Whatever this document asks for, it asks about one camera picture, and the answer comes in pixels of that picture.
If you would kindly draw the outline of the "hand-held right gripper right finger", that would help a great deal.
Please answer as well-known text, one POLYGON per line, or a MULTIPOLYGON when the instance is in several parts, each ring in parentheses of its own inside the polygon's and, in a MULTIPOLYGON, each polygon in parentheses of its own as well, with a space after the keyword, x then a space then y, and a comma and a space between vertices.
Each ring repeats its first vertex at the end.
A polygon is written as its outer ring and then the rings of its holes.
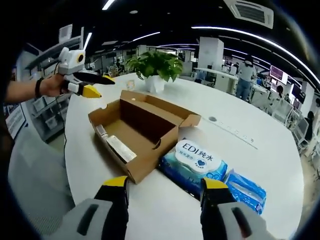
POLYGON ((242 202, 237 202, 222 181, 200 181, 200 223, 205 240, 274 240, 265 220, 242 202))

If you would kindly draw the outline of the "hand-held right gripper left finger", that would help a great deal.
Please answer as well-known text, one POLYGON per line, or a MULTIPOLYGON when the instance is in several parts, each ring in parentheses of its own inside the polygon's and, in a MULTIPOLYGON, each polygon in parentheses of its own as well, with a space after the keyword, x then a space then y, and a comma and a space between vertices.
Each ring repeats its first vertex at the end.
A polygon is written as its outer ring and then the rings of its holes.
POLYGON ((129 222, 129 177, 105 181, 94 198, 88 198, 62 219, 55 240, 123 240, 129 222))

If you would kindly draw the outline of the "person's left hand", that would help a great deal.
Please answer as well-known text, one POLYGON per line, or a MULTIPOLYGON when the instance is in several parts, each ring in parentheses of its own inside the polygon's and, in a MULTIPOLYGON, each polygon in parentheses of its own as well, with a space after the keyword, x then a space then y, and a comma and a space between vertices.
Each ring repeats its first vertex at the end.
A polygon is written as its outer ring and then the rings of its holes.
POLYGON ((64 76, 56 73, 41 81, 39 93, 42 96, 58 97, 59 95, 67 94, 69 91, 63 88, 64 76))

